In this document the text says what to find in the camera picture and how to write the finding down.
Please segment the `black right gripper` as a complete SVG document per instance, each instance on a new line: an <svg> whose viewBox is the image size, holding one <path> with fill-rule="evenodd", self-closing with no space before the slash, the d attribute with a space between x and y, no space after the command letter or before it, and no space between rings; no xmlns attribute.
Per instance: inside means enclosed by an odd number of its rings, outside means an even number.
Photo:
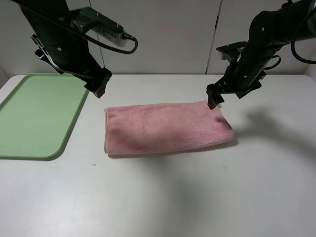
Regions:
<svg viewBox="0 0 316 237"><path fill-rule="evenodd" d="M233 59L224 76L215 84L207 86L208 107L213 110L219 104L224 103L221 94L235 94L241 99L250 92L261 88L260 80L266 75L262 69L262 65L255 66L254 62Z"/></svg>

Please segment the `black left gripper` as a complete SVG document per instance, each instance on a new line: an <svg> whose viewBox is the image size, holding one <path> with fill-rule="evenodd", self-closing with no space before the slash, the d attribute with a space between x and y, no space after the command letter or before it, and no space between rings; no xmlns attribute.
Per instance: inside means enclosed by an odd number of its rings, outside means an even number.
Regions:
<svg viewBox="0 0 316 237"><path fill-rule="evenodd" d="M80 40L79 44L44 45L37 35L31 39L38 49L35 55L40 60L51 65L58 73L71 74L80 79L91 79L84 87L95 97L101 98L106 90L112 72L101 68L90 54L88 43Z"/></svg>

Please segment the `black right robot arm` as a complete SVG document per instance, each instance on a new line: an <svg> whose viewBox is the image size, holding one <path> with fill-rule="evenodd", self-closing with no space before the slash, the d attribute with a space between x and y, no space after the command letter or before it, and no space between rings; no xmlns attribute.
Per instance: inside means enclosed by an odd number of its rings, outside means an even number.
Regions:
<svg viewBox="0 0 316 237"><path fill-rule="evenodd" d="M300 62L314 65L295 50L297 41L316 37L316 2L288 1L277 11L262 11L252 20L248 41L218 47L229 65L223 77L206 88L207 104L215 109L224 102L224 94L235 94L239 99L259 89L265 71L278 66L281 57L276 53L290 45L292 55Z"/></svg>

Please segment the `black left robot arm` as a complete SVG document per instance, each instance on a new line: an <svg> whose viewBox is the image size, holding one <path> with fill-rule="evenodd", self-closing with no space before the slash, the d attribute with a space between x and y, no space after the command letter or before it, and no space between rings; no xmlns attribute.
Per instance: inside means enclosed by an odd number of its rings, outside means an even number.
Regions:
<svg viewBox="0 0 316 237"><path fill-rule="evenodd" d="M97 98L105 93L112 73L90 54L88 40L77 27L64 0L18 0L34 30L36 56L58 73L68 73L85 82Z"/></svg>

